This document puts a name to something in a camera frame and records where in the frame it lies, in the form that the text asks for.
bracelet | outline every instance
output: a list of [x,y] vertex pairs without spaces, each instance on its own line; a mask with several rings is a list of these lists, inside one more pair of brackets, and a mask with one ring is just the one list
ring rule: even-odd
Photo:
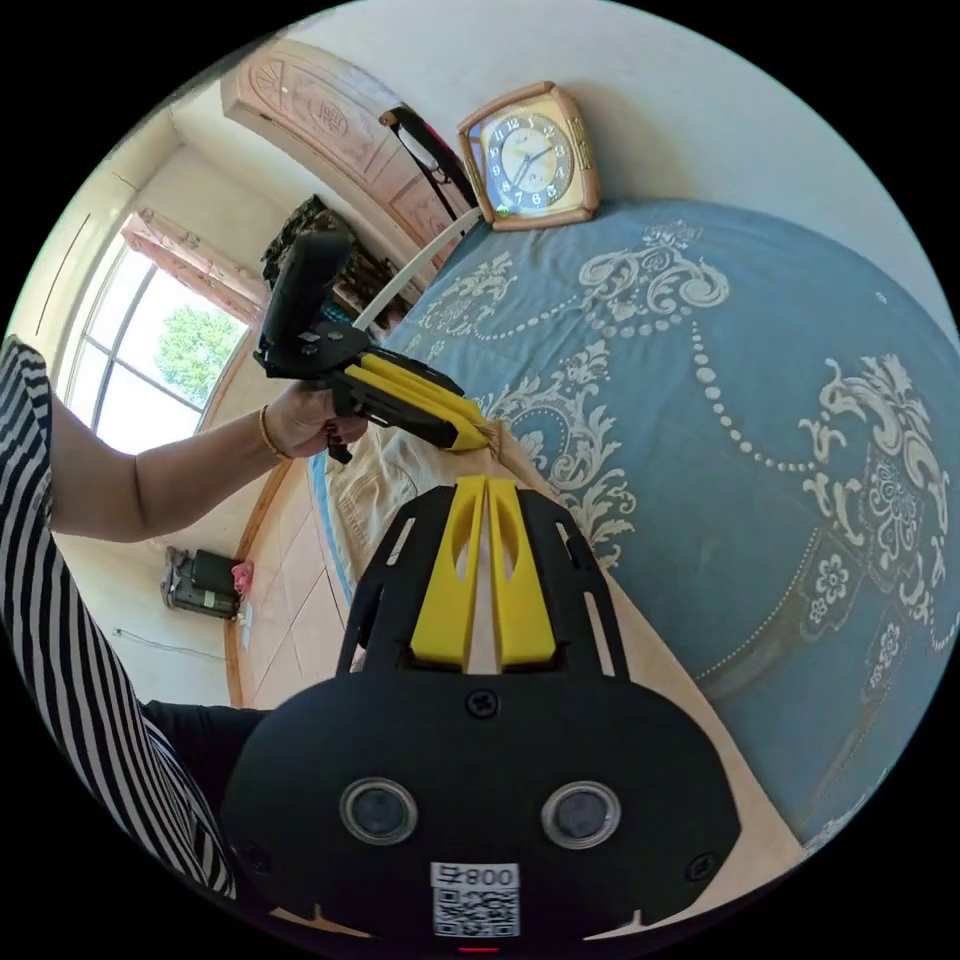
[[267,407],[260,408],[260,436],[263,437],[263,442],[267,445],[270,452],[279,460],[292,460],[293,457],[288,457],[274,442],[270,439],[270,434],[267,432]]

qr code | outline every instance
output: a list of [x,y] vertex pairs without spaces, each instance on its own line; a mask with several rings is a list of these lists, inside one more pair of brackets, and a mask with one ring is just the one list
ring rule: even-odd
[[441,937],[518,937],[520,891],[434,889],[433,921]]

blue bedspread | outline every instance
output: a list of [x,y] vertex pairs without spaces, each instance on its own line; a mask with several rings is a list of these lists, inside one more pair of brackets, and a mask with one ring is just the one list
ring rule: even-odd
[[793,224],[651,202],[481,225],[389,346],[511,424],[786,821],[829,839],[960,625],[960,354],[933,320]]

curtain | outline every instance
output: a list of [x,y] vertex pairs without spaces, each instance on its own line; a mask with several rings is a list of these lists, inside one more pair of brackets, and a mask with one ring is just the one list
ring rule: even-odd
[[260,311],[269,293],[254,273],[195,233],[147,208],[134,213],[120,232],[131,250],[143,254],[221,310],[257,329]]

striped shirt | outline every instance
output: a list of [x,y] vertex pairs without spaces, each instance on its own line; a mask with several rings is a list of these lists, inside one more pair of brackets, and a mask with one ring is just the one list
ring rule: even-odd
[[216,820],[146,716],[50,532],[51,387],[20,341],[0,351],[0,617],[50,735],[86,788],[157,860],[235,898]]

